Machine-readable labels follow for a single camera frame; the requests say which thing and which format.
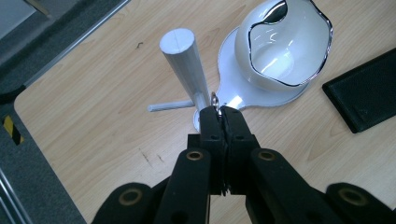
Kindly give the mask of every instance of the gray floor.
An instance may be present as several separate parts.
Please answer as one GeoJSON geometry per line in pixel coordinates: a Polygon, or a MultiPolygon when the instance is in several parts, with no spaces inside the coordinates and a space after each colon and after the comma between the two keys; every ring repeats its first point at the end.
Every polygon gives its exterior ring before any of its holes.
{"type": "MultiPolygon", "coordinates": [[[[75,1],[76,4],[70,7],[75,11],[64,13],[53,22],[54,27],[44,29],[43,32],[46,33],[38,35],[27,49],[20,50],[16,56],[9,57],[10,60],[0,64],[0,98],[11,91],[28,87],[33,79],[42,75],[82,37],[88,35],[91,29],[97,27],[99,21],[104,21],[109,13],[127,1],[75,1]]],[[[16,95],[18,94],[11,95],[8,103],[2,101],[0,119],[11,116],[24,141],[16,145],[6,129],[0,127],[1,170],[33,223],[85,223],[15,112],[13,99],[16,95]]],[[[0,223],[10,222],[0,214],[0,223]]]]}

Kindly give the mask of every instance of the white bowl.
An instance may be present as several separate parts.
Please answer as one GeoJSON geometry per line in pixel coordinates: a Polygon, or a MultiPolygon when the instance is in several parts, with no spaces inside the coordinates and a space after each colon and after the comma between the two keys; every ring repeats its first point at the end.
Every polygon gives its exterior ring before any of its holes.
{"type": "Polygon", "coordinates": [[[303,89],[326,62],[330,21],[309,0],[268,0],[244,19],[235,57],[252,84],[269,91],[303,89]]]}

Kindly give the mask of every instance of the white saucer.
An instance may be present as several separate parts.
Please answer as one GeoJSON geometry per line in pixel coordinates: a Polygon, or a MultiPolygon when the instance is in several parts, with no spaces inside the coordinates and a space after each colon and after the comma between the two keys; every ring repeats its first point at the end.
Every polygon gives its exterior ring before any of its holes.
{"type": "MultiPolygon", "coordinates": [[[[243,76],[234,55],[234,42],[238,28],[232,30],[225,38],[219,51],[220,85],[216,95],[219,105],[227,105],[235,109],[245,109],[250,106],[274,107],[285,105],[297,99],[306,88],[296,91],[267,91],[250,84],[243,76]]],[[[199,132],[199,115],[195,111],[193,117],[195,129],[199,132]]]]}

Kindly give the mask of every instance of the white cylindrical object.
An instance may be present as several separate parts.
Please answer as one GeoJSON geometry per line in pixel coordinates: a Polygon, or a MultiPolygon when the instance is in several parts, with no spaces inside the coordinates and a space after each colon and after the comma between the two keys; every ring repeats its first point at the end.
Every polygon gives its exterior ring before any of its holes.
{"type": "Polygon", "coordinates": [[[163,36],[160,48],[198,111],[210,106],[209,91],[194,33],[185,28],[172,30],[163,36]]]}
{"type": "Polygon", "coordinates": [[[194,106],[194,102],[191,100],[176,101],[176,102],[162,103],[162,104],[156,104],[156,105],[149,105],[148,112],[156,112],[156,111],[163,111],[163,110],[170,110],[170,109],[180,109],[180,108],[192,107],[192,106],[194,106]]]}

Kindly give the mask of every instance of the table surface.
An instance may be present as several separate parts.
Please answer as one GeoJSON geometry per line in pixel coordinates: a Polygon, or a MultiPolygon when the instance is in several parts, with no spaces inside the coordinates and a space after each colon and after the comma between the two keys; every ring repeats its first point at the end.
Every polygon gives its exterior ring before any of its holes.
{"type": "MultiPolygon", "coordinates": [[[[210,91],[219,87],[219,47],[260,1],[131,1],[23,92],[15,108],[84,218],[116,187],[168,177],[194,108],[149,113],[186,100],[159,49],[161,37],[192,29],[210,91]]],[[[296,101],[243,111],[262,147],[282,153],[312,187],[336,182],[396,206],[396,118],[353,134],[323,83],[396,47],[396,1],[316,0],[332,21],[332,49],[296,101]]],[[[249,223],[243,196],[212,196],[211,223],[249,223]]]]}

